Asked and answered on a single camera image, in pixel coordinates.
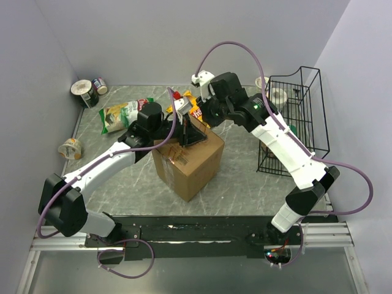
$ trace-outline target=chip bag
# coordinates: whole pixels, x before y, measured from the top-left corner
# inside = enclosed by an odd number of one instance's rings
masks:
[[[99,115],[104,125],[102,134],[128,128],[137,119],[137,113],[143,105],[153,101],[153,98],[139,99],[101,109]]]
[[[210,126],[207,123],[203,122],[202,110],[200,109],[199,106],[197,106],[196,97],[193,96],[192,93],[189,90],[184,92],[183,97],[188,97],[189,101],[193,105],[192,109],[189,110],[189,114],[192,115],[194,118],[197,118],[203,124],[206,124],[208,128],[210,128]],[[169,106],[168,108],[166,108],[166,112],[167,113],[173,112],[172,106]]]

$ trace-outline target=gray countertop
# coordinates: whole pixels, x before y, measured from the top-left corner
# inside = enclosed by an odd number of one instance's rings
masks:
[[[153,97],[165,110],[170,105],[166,86],[112,86],[99,103],[86,109],[76,138],[83,144],[83,157],[70,160],[66,173],[72,172],[106,151],[124,132],[101,135],[98,111],[103,107],[135,99]],[[245,87],[248,95],[256,87]],[[191,86],[174,86],[184,92]],[[213,129],[225,141],[225,149],[217,175],[190,201],[185,202],[163,183],[156,174],[153,157],[145,156],[137,164],[125,168],[103,183],[90,197],[87,207],[112,215],[274,215],[295,184],[289,177],[256,173],[258,140],[243,127],[225,121]],[[324,198],[315,207],[325,209]]]

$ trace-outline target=black wire basket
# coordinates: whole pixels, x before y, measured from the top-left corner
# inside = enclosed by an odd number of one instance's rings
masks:
[[[272,75],[265,92],[275,99],[284,121],[306,148],[324,158],[330,152],[330,141],[320,69],[301,66],[291,75]],[[257,171],[290,176],[262,142],[258,146]]]

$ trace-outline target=brown cardboard box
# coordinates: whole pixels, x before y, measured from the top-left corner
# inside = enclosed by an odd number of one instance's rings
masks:
[[[215,176],[225,146],[225,142],[202,122],[190,119],[207,135],[205,141],[188,147],[167,143],[153,150],[158,176],[187,202]]]

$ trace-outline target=label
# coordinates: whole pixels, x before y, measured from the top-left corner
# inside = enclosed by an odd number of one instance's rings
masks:
[[[202,110],[200,109],[200,108],[197,108],[196,110],[194,110],[192,113],[191,113],[191,115],[194,117],[194,118],[199,118],[200,116],[202,116]]]
[[[86,94],[80,95],[80,97],[85,103],[84,107],[91,108],[98,103],[98,94],[93,88],[91,88]]]
[[[177,161],[178,163],[182,164],[183,166],[185,166],[185,165],[189,162],[185,157],[183,157],[182,154],[180,154],[180,155],[176,158],[176,161]]]
[[[58,152],[66,159],[79,159],[81,158],[81,143],[70,138],[58,148]]]
[[[258,107],[263,107],[264,106],[264,102],[261,100],[261,98],[257,97],[255,99],[253,99],[252,101],[254,104],[258,105]]]
[[[129,107],[122,107],[120,112],[121,112],[121,115],[123,115],[123,116],[129,116]]]
[[[147,99],[139,99],[137,100],[137,111],[140,111],[144,104],[148,103]]]
[[[92,80],[92,83],[96,89],[99,89],[102,86],[106,86],[106,83],[102,78],[95,78]]]
[[[93,81],[93,83],[94,83],[94,86],[98,89],[99,87],[101,87],[101,84],[99,83],[99,80],[97,80],[97,79],[95,79],[94,81]]]

